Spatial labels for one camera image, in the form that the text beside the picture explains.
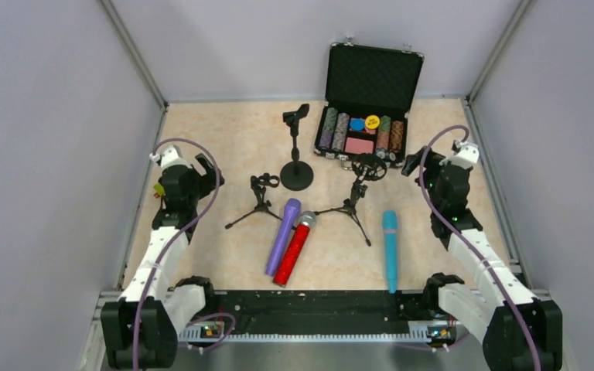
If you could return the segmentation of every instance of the round stand base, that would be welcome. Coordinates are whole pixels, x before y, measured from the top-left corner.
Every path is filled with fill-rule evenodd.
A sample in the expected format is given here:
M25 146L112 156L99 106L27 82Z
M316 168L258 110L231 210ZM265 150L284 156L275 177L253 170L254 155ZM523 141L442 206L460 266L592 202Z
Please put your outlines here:
M281 169L281 184L291 191L307 189L313 183L313 169L305 162L297 162L297 174L295 164L289 162Z

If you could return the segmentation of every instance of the white wall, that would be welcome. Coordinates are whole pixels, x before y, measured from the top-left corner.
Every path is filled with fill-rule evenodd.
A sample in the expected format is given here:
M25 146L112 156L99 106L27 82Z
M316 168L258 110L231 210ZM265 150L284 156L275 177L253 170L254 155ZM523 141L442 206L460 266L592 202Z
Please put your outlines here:
M466 94L518 0L114 1L168 100L324 97L329 45L425 54L417 94Z
M159 118L96 0L0 1L0 371L77 367Z
M527 272L594 369L594 2L537 2L476 106Z

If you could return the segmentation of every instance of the beige tabletop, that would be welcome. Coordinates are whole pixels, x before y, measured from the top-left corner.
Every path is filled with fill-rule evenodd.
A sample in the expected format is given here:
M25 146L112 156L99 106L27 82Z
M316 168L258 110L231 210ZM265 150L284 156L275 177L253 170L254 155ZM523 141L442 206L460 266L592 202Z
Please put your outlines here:
M199 142L211 151L226 179L213 208L199 221L192 243L180 258L175 280L198 275L210 278L217 290L277 288L272 278L265 275L265 265L280 222L257 213L229 230L225 230L224 225L255 206L250 176L264 172L278 175L282 166L290 161L292 139L282 122L282 113L296 110L301 103L304 102L170 105L162 138L181 137ZM291 192L282 186L268 188L266 199L272 202L271 209L279 216L289 198L299 199L302 211L342 206L343 200L350 196L355 179L352 172L341 169L339 161L312 153L323 102L309 103L310 114L300 123L298 142L302 160L312 166L315 180L301 192ZM460 100L416 100L409 116L408 153L417 151L436 133L453 124L467 124ZM434 150L449 155L452 140L461 134L446 135ZM188 145L179 146L183 156L199 169L194 161L198 152ZM149 242L151 221L159 208L152 189L158 177L159 167L154 166L139 214L125 285L140 264ZM430 210L414 179L415 173L405 178L399 170L389 169L382 180L365 183L367 194L358 202L357 210L372 247L365 244L360 230L348 216L342 213L319 216L286 289L385 289L381 215L388 209L398 215L400 289L422 289L427 278L436 272L458 274L474 286L470 274L434 238ZM483 224L497 253L506 261L508 255L479 166L471 173L470 185L469 207ZM200 201L199 211L209 199Z

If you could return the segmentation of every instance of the black case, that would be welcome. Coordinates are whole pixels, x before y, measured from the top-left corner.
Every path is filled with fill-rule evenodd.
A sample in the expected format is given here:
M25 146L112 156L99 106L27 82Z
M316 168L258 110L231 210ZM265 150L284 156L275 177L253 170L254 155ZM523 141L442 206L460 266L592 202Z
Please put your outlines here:
M401 167L406 157L408 112L418 85L425 57L421 53L403 50L334 43L329 50L329 70L326 75L325 107L320 118L313 152L327 158L346 161L355 154L332 151L319 146L325 113L333 107L338 113L365 118L371 114L387 115L392 121L404 122L404 139L394 161L386 158L389 166ZM372 140L376 134L347 130L347 137Z

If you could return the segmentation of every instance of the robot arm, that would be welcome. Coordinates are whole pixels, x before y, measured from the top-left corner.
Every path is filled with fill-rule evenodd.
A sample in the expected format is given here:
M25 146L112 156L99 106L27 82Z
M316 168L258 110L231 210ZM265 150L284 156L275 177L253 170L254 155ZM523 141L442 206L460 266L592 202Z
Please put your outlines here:
M101 325L109 365L114 369L133 366L132 331L135 311L143 301L138 362L142 369L167 368L172 365L178 348L178 334L207 303L212 284L201 277L181 280L170 299L167 291L172 282L176 264L188 247L196 224L181 233L169 247L162 260L156 263L165 245L184 226L196 218L200 199L215 188L215 169L203 155L196 160L206 170L200 175L181 156L176 146L170 145L152 160L160 165L160 184L165 190L162 206L152 222L152 232L145 256L129 286L116 302L106 303L101 310ZM146 281L152 283L142 297Z
M425 300L431 309L459 319L483 347L491 370L533 369L524 335L506 305L502 292L489 272L492 268L522 314L535 340L541 369L562 366L562 315L553 301L541 301L518 280L497 256L483 227L467 208L469 173L479 161L477 146L455 141L453 155L430 151L425 159L423 180L434 207L481 253L483 260L434 214L432 231L443 246L472 274L480 295L473 293L457 276L434 274L427 280ZM420 164L424 149L407 156L402 175L409 176Z

